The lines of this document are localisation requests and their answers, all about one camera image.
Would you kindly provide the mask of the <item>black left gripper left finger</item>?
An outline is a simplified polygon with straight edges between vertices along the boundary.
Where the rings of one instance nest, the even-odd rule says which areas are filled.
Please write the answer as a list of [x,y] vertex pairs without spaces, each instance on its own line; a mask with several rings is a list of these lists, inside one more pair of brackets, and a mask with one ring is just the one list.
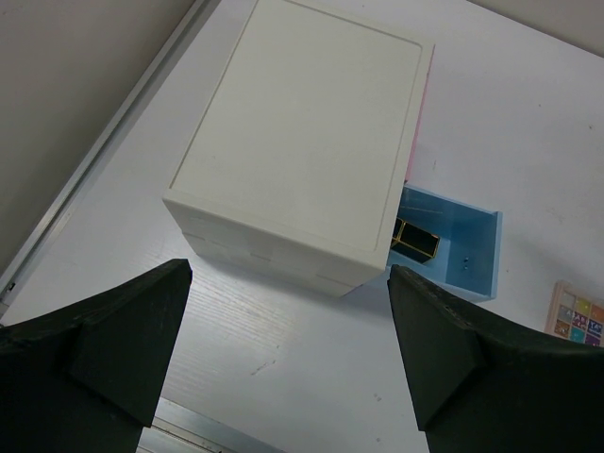
[[133,452],[151,426],[193,271],[168,260],[1,330],[4,452]]

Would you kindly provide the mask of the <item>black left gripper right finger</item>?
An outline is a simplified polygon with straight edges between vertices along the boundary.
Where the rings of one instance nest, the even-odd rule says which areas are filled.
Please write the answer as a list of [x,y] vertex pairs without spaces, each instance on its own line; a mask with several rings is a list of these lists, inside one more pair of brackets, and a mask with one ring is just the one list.
[[521,326],[395,265],[389,298],[432,452],[599,452],[603,351]]

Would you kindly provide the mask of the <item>light blue drawer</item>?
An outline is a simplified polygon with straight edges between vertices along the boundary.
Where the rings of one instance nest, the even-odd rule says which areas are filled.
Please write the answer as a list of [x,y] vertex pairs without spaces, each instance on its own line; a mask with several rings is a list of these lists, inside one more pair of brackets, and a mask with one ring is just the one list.
[[432,258],[423,262],[389,252],[387,265],[407,266],[450,293],[471,302],[497,295],[503,213],[489,211],[437,193],[404,187],[397,221],[406,221],[439,238]]

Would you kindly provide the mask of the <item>black gold lipstick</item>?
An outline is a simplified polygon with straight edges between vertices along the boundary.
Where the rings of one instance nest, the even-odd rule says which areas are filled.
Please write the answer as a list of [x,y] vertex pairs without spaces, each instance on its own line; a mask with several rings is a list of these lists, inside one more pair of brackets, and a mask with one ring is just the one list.
[[438,251],[440,237],[400,218],[395,220],[391,249],[411,260],[425,263]]

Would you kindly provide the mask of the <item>pink drawer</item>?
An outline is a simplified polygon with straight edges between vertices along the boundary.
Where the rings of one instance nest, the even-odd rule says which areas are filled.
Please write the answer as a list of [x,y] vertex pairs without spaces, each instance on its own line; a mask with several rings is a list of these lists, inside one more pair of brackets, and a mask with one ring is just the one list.
[[417,122],[416,122],[416,127],[415,127],[415,130],[414,130],[413,141],[412,141],[412,144],[411,144],[411,153],[410,153],[409,161],[408,161],[408,164],[407,164],[407,170],[406,170],[406,174],[405,174],[405,183],[407,183],[410,180],[410,177],[411,177],[412,167],[413,167],[414,158],[415,158],[416,146],[417,146],[417,142],[418,142],[419,132],[420,132],[420,129],[421,129],[423,109],[424,109],[424,105],[425,105],[426,97],[427,97],[427,92],[428,92],[428,84],[429,84],[430,72],[431,72],[432,61],[433,61],[433,56],[434,56],[434,49],[435,49],[435,46],[433,45],[431,53],[430,53],[430,60],[429,60],[429,64],[428,64],[426,83],[425,83],[423,94],[422,94],[422,100],[421,100],[421,104],[420,104],[420,108],[419,108],[419,113],[418,113],[418,118],[417,118]]

